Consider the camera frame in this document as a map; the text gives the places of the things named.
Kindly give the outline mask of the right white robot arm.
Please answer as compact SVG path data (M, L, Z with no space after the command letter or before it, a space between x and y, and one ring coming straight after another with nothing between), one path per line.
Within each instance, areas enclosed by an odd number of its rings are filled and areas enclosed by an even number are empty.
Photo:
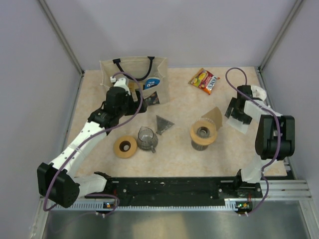
M271 165L294 154L295 118L266 105L267 94L260 87L241 85L236 91L237 97L231 99L225 113L227 123L241 133L247 132L253 120L258 123L256 154L248 166L239 170L240 180L232 185L234 194L244 197L251 191L250 184L258 183Z

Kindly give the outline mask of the white paper coffee filter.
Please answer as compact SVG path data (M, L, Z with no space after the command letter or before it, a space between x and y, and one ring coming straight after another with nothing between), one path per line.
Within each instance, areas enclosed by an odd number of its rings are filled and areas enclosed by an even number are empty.
M248 127L249 125L248 124L243 124L242 122L240 122L239 120L237 119L234 119L233 117L230 117L226 123L228 125L230 125L231 127L233 127L234 129L236 129L237 131L243 133L243 134L246 134L247 133L247 130L248 130Z

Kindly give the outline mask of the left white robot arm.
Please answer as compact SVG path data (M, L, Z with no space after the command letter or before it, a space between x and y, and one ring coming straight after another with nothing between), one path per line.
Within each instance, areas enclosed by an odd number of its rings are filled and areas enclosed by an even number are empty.
M37 168L38 189L44 197L44 211L49 211L47 202L69 208L80 197L98 193L109 197L113 185L107 182L106 174L97 172L90 176L76 177L75 174L85 158L112 130L124 125L120 118L133 119L138 113L144 113L147 105L143 99L143 88L138 85L139 99L134 101L128 87L128 80L136 84L132 75L121 72L121 78L110 77L113 86L106 93L101 106L93 111L75 139L50 163L42 163Z

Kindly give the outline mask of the clear glass dripper cone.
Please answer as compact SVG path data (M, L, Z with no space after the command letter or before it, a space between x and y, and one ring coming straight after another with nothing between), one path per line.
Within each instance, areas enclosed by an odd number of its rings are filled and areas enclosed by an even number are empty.
M195 124L195 133L201 138L210 138L216 135L217 129L213 120L201 118Z

